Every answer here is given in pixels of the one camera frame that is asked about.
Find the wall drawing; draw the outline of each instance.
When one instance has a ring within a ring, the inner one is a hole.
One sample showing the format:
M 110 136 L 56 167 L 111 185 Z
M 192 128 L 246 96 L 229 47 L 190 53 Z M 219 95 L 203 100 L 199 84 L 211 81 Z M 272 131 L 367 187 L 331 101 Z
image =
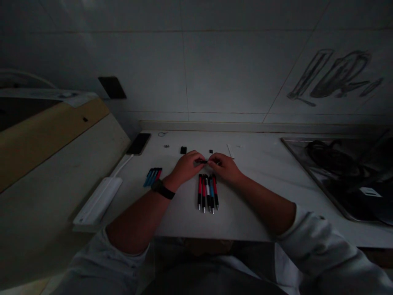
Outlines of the wall drawing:
M 319 50 L 308 64 L 293 91 L 287 94 L 287 97 L 291 100 L 300 100 L 311 107 L 315 107 L 315 103 L 302 98 L 302 95 L 326 65 L 333 53 L 333 49 Z M 373 83 L 370 83 L 368 80 L 355 82 L 354 79 L 365 69 L 370 63 L 370 60 L 371 54 L 360 50 L 352 51 L 348 55 L 336 59 L 330 70 L 311 91 L 310 97 L 325 98 L 332 95 L 335 91 L 340 90 L 340 93 L 336 94 L 336 97 L 343 98 L 347 96 L 348 92 L 369 84 L 360 94 L 360 97 L 368 95 L 382 83 L 383 78 L 379 78 Z

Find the shirt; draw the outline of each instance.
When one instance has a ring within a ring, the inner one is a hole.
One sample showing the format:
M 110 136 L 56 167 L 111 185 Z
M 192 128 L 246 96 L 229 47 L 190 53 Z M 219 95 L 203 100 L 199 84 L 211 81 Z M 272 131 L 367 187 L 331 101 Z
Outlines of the shirt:
M 327 220 L 300 206 L 296 207 L 294 224 L 278 236 L 278 244 L 308 277 L 314 292 L 393 294 L 393 283 L 380 267 L 345 241 Z M 111 245 L 105 229 L 102 229 L 72 259 L 54 294 L 135 294 L 138 269 L 147 250 L 137 256 L 122 253 Z M 285 269 L 276 271 L 285 273 Z M 217 260 L 177 265 L 158 275 L 144 291 L 146 294 L 270 295 L 298 292 L 280 280 L 273 284 L 258 278 L 250 270 L 230 267 Z

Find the black watch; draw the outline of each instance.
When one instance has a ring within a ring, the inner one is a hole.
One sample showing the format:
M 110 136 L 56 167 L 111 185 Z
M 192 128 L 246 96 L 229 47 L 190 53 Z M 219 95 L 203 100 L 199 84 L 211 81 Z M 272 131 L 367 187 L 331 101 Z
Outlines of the black watch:
M 175 196 L 175 193 L 170 191 L 164 186 L 164 183 L 159 179 L 156 182 L 154 182 L 151 186 L 151 190 L 159 193 L 163 197 L 172 200 L 173 197 Z

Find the white sleeve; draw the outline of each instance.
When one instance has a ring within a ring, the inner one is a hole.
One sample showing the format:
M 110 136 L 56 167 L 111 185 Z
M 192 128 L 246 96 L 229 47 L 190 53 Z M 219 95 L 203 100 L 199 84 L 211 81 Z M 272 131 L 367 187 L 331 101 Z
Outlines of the white sleeve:
M 53 294 L 135 294 L 148 249 L 135 256 L 120 252 L 102 229 L 74 256 Z
M 350 245 L 324 218 L 296 208 L 292 227 L 279 244 L 299 270 L 325 294 L 393 294 L 386 273 Z

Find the table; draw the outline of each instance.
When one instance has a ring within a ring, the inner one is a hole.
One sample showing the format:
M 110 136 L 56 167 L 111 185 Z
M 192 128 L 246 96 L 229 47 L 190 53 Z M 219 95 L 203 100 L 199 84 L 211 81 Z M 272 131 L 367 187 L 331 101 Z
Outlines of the table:
M 328 219 L 338 231 L 358 247 L 393 247 L 393 227 L 345 219 L 303 170 L 280 141 L 281 137 L 332 137 L 317 134 L 275 134 L 243 132 L 148 130 L 151 139 L 141 156 L 118 174 L 123 179 L 119 191 L 97 227 L 75 227 L 75 231 L 97 231 L 139 199 L 148 188 L 143 183 L 150 168 L 162 167 L 161 179 L 168 175 L 181 156 L 180 147 L 197 150 L 206 158 L 209 150 L 229 156 L 231 144 L 235 162 L 248 177 L 307 210 Z M 201 173 L 211 174 L 210 167 Z M 219 177 L 219 211 L 203 214 L 197 207 L 198 175 L 183 184 L 168 207 L 157 236 L 213 238 L 243 241 L 271 241 L 272 237 L 252 208 Z

